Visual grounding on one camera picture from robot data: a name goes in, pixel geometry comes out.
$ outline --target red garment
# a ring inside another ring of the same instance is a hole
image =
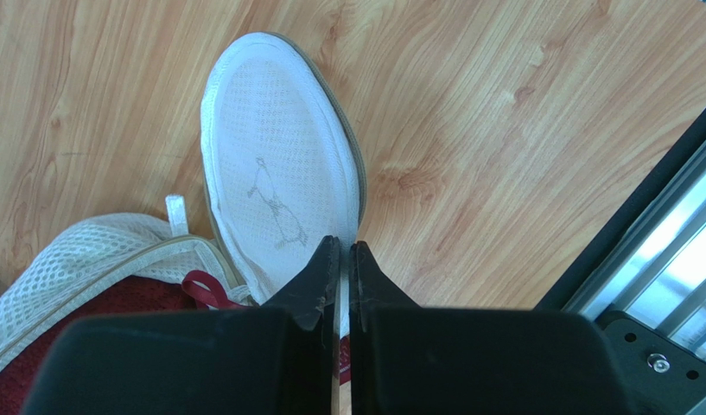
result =
[[[48,348],[71,321],[100,314],[161,310],[196,310],[196,304],[180,285],[149,278],[128,277],[103,291],[43,333],[0,372],[0,415],[20,411]]]

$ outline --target bolt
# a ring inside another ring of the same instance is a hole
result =
[[[648,363],[649,367],[654,369],[654,372],[657,372],[658,374],[663,374],[670,370],[670,362],[667,361],[667,358],[663,354],[650,354],[649,357],[646,358],[646,363]]]

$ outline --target wood grain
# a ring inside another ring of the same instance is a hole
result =
[[[0,1],[0,294],[58,233],[188,198],[238,36],[319,64],[370,183],[360,238],[423,304],[533,306],[706,106],[696,0]]]

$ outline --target white mesh laundry bag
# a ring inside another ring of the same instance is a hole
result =
[[[354,243],[366,196],[359,147],[319,70],[288,39],[253,33],[220,56],[201,104],[201,151],[219,246],[258,303],[324,236],[343,250]]]
[[[180,284],[201,270],[233,302],[264,303],[322,237],[346,249],[355,241],[366,179],[354,135],[314,64],[280,35],[243,36],[219,58],[201,105],[201,149],[219,249],[188,234],[180,196],[167,198],[169,222],[109,214],[69,227],[0,297],[0,371],[130,275]]]

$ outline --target red fabric loop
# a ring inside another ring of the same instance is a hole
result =
[[[208,305],[215,309],[223,310],[248,308],[242,304],[230,301],[227,298],[225,289],[222,288],[222,284],[204,271],[190,271],[181,282],[181,289],[196,301],[198,309],[206,309]]]

